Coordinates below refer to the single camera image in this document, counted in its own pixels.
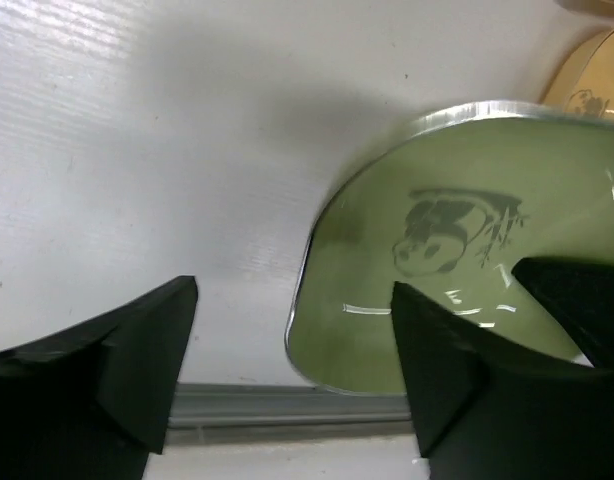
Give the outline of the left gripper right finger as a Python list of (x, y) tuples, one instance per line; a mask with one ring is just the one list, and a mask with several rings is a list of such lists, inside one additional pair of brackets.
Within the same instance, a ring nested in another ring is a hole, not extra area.
[(434, 479), (614, 479), (614, 369), (512, 342), (406, 283), (391, 318)]

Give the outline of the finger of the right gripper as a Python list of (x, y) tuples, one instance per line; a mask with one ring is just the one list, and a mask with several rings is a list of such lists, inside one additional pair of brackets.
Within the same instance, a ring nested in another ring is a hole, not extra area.
[(512, 274), (593, 366), (614, 369), (614, 265), (523, 258)]

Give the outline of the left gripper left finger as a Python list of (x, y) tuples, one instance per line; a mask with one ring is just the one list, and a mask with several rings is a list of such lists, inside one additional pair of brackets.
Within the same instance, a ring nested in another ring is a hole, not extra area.
[(178, 276), (0, 352), (0, 479), (140, 479), (161, 454), (198, 303)]

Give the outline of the green square plate front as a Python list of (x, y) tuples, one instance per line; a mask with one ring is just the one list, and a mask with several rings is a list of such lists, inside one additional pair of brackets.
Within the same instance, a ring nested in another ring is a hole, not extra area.
[(614, 121), (509, 100), (420, 116), (355, 159), (309, 233), (285, 332), (304, 379), (404, 390), (395, 283), (535, 351), (591, 358), (513, 276), (526, 257), (614, 264)]

